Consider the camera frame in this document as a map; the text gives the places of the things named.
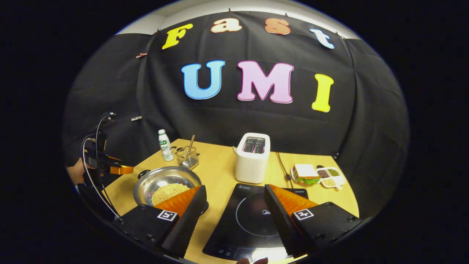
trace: black induction cooker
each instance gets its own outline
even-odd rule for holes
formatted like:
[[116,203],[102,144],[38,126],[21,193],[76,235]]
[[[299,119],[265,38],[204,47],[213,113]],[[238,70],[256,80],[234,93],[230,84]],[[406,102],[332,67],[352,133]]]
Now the black induction cooker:
[[[305,189],[285,188],[308,198]],[[254,262],[289,258],[264,202],[264,187],[238,183],[203,253],[229,260]]]

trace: yellow letter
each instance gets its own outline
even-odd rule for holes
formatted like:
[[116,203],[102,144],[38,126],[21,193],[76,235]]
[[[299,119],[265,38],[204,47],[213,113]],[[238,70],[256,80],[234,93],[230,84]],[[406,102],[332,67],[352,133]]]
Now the yellow letter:
[[311,107],[320,112],[329,112],[331,106],[329,105],[329,93],[331,91],[331,85],[334,83],[334,80],[324,74],[316,74],[314,78],[318,81],[318,93],[316,94],[316,101],[311,105]]
[[182,37],[184,37],[184,35],[186,34],[186,29],[191,29],[192,27],[192,24],[187,24],[182,27],[178,27],[168,31],[168,38],[166,39],[166,44],[161,49],[176,46],[179,43],[179,40],[177,40],[177,38],[182,39]]
[[213,33],[221,33],[225,31],[238,31],[242,27],[239,25],[239,20],[236,18],[225,18],[213,22],[215,26],[210,31]]

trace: power cord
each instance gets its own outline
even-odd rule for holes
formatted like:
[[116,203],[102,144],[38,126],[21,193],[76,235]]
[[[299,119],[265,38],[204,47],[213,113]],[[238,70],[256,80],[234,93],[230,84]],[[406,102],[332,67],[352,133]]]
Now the power cord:
[[[113,112],[109,112],[109,113],[105,113],[103,115],[103,117],[101,118],[101,120],[99,121],[98,123],[98,126],[96,128],[96,166],[99,166],[99,156],[98,156],[98,136],[99,136],[99,127],[101,126],[101,123],[105,120],[105,119],[108,119],[109,121],[113,121],[113,116],[116,116],[115,113]],[[117,212],[117,210],[115,209],[113,203],[111,202],[111,199],[109,199],[109,196],[107,195],[107,192],[106,192],[106,189],[104,188],[104,184],[102,183],[101,181],[101,178],[99,178],[100,182],[101,182],[101,187],[103,188],[103,191],[104,191],[104,194],[106,195],[107,197],[107,200],[109,201],[109,204],[111,205],[112,209]]]
[[85,143],[86,141],[88,140],[91,140],[91,141],[96,141],[96,139],[93,139],[94,135],[91,134],[91,135],[88,135],[86,136],[83,141],[82,141],[82,162],[83,162],[83,167],[85,169],[85,172],[86,174],[88,175],[88,178],[90,179],[91,181],[91,184],[93,185],[94,189],[96,190],[96,192],[98,193],[98,196],[101,198],[101,200],[103,200],[103,202],[106,204],[106,206],[113,212],[113,214],[117,217],[117,218],[120,218],[120,215],[117,213],[117,211],[115,211],[115,209],[109,205],[109,203],[106,201],[106,199],[104,199],[102,197],[102,194],[98,191],[98,189],[96,188],[94,182],[93,182],[93,179],[91,178],[91,175],[90,175],[90,172],[88,171],[88,167],[86,167],[86,163],[85,163]]
[[285,169],[285,166],[283,166],[283,162],[282,162],[282,160],[280,159],[280,154],[279,154],[278,152],[275,152],[275,153],[277,154],[277,157],[279,158],[279,162],[280,162],[281,168],[282,168],[282,170],[283,170],[283,173],[285,174],[285,179],[286,179],[287,181],[290,181],[290,185],[291,185],[291,187],[292,187],[292,189],[293,189],[292,177],[290,176],[290,174],[287,173],[287,170]]

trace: black cable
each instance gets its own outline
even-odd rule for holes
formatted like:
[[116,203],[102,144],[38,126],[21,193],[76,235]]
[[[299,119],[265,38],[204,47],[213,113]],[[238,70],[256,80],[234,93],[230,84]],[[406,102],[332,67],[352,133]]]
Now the black cable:
[[107,196],[107,192],[106,192],[106,189],[104,188],[104,184],[102,184],[101,187],[103,187],[104,194],[106,194],[107,200],[111,204],[111,207],[114,209],[114,211],[117,212],[116,208],[114,207],[113,203],[111,202],[111,199],[109,199],[109,196]]
[[113,209],[113,208],[110,207],[110,205],[109,205],[109,203],[106,201],[106,199],[103,198],[103,196],[102,196],[103,194],[100,193],[100,192],[98,191],[98,189],[96,188],[96,186],[94,185],[93,179],[91,178],[91,175],[90,175],[90,172],[88,171],[88,168],[86,167],[86,163],[85,163],[85,143],[86,143],[87,140],[92,140],[92,137],[93,137],[93,136],[94,136],[93,134],[88,135],[88,136],[86,136],[86,137],[83,139],[83,141],[82,141],[82,149],[81,149],[81,151],[82,151],[83,167],[84,167],[84,169],[85,169],[86,174],[88,175],[88,178],[90,178],[90,181],[91,181],[91,184],[93,185],[94,190],[98,193],[98,196],[101,198],[101,200],[103,200],[104,204],[106,204],[106,206],[112,211],[112,213],[113,213],[117,218],[119,218],[120,215],[117,213],[117,211],[116,211],[115,209]]
[[106,192],[106,189],[104,188],[104,184],[102,183],[101,181],[101,175],[100,175],[100,170],[99,170],[99,157],[98,157],[98,135],[99,135],[99,127],[101,126],[101,123],[104,121],[104,119],[106,118],[110,118],[111,115],[113,115],[114,113],[107,113],[105,114],[101,120],[99,121],[98,123],[98,126],[96,128],[96,169],[98,170],[98,179],[99,181],[101,182],[101,186],[103,187],[103,191],[104,191],[104,194],[106,195],[107,197],[107,200],[109,201],[109,204],[111,205],[112,209],[117,213],[117,210],[116,208],[114,207],[113,203],[111,202],[111,199],[109,199],[109,196],[107,195],[107,192]]
[[279,162],[280,162],[281,168],[283,170],[283,173],[285,173],[285,179],[290,181],[290,185],[293,189],[292,177],[290,176],[290,174],[287,173],[287,170],[285,169],[285,166],[283,166],[283,162],[280,159],[280,154],[278,152],[276,152],[276,154],[277,154],[277,157],[279,158]]

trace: pink letter m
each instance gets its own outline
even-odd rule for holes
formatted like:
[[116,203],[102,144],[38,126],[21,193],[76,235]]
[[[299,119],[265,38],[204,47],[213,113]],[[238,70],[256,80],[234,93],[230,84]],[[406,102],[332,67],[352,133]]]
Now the pink letter m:
[[290,74],[294,69],[293,65],[277,63],[267,77],[257,62],[239,62],[238,67],[242,69],[242,88],[241,93],[238,94],[238,100],[254,100],[256,98],[252,92],[252,85],[254,85],[261,100],[267,97],[270,89],[274,86],[273,94],[270,96],[272,102],[281,104],[293,102],[293,98],[290,96]]

